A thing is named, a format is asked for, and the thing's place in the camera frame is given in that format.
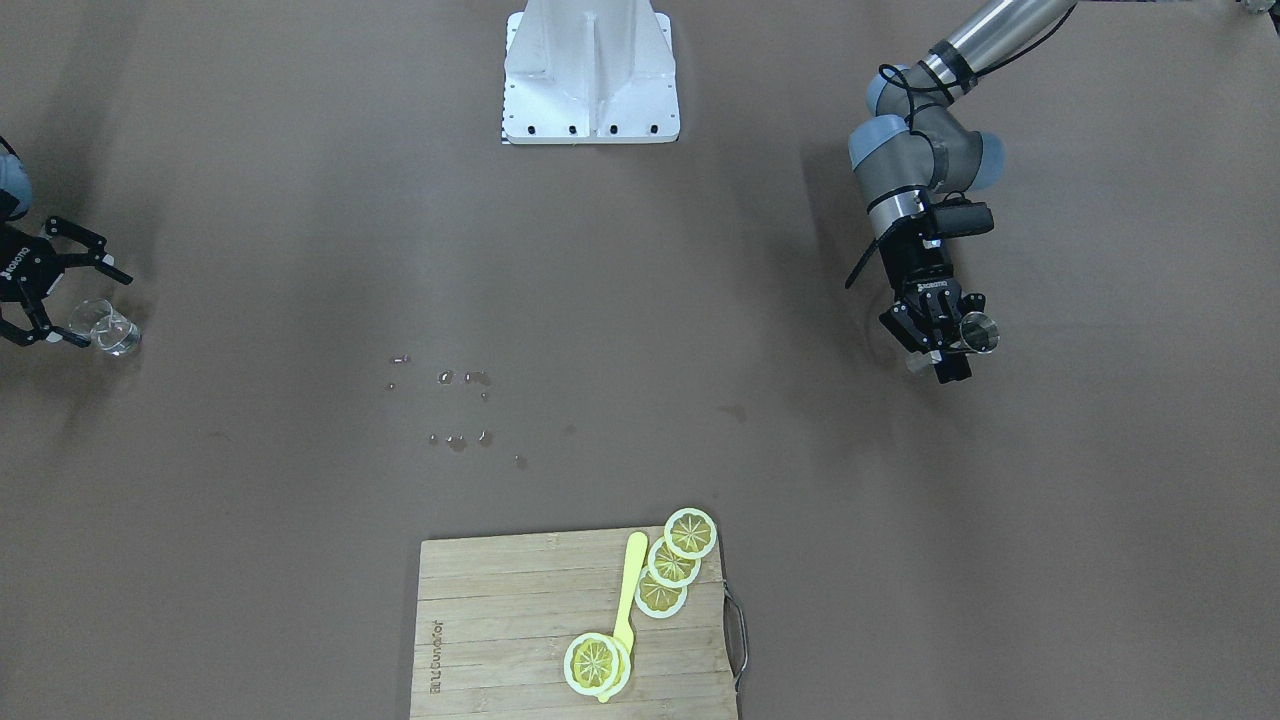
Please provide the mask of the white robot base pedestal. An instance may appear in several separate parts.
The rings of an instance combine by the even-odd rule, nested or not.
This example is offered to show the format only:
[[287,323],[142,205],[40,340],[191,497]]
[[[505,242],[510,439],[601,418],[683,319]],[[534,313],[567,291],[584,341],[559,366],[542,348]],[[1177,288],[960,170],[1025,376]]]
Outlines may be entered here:
[[504,143],[678,140],[673,24],[652,3],[530,1],[504,41]]

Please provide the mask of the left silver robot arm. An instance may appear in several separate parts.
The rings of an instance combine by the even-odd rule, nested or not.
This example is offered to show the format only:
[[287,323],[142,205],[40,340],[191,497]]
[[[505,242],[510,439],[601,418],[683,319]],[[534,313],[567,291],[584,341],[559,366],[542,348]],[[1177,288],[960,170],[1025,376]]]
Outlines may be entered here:
[[995,184],[1005,147],[968,129],[954,104],[979,82],[1055,35],[1073,1],[988,1],[913,63],[883,64],[867,87],[870,117],[849,137],[872,240],[850,270],[852,286],[879,260],[892,292],[879,323],[914,372],[942,383],[972,375],[970,360],[998,345],[986,296],[963,288],[948,243],[989,233],[995,217],[970,192]]

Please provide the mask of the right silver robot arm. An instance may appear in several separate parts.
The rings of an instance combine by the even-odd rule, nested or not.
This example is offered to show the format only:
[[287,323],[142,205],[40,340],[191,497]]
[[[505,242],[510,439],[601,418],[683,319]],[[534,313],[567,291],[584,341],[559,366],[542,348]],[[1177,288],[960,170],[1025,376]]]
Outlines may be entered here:
[[3,338],[29,347],[38,342],[68,342],[77,347],[125,348],[138,340],[132,322],[114,310],[83,320],[79,331],[56,324],[45,307],[61,278],[72,268],[91,268],[118,284],[131,284],[133,277],[116,266],[108,251],[108,240],[63,217],[49,217],[41,232],[29,234],[15,227],[33,204],[33,190],[20,156],[3,141],[1,164],[1,301],[14,304],[26,316],[18,325],[3,318]]

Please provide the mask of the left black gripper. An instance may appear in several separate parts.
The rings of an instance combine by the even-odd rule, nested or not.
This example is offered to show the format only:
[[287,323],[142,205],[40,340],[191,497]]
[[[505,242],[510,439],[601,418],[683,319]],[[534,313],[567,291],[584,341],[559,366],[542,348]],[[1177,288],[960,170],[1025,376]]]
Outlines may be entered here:
[[897,219],[879,237],[879,255],[893,291],[893,305],[879,323],[908,352],[908,369],[933,373],[941,384],[972,378],[964,354],[945,350],[929,322],[991,325],[983,293],[965,293],[955,281],[946,243],[960,237],[959,228],[940,225],[932,215]]

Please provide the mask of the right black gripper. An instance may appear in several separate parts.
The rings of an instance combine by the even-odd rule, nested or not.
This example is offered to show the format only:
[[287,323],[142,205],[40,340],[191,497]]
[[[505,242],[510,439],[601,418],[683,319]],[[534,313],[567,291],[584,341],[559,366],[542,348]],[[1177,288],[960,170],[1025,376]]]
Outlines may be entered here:
[[[55,252],[54,240],[68,240],[82,252]],[[79,348],[91,346],[83,334],[55,325],[44,304],[58,284],[63,272],[91,268],[118,284],[128,286],[134,277],[116,265],[108,251],[104,236],[63,217],[49,217],[44,231],[29,234],[13,224],[1,228],[1,337],[19,347],[40,342],[67,342]],[[6,304],[17,304],[26,316],[24,325],[14,324],[5,314]]]

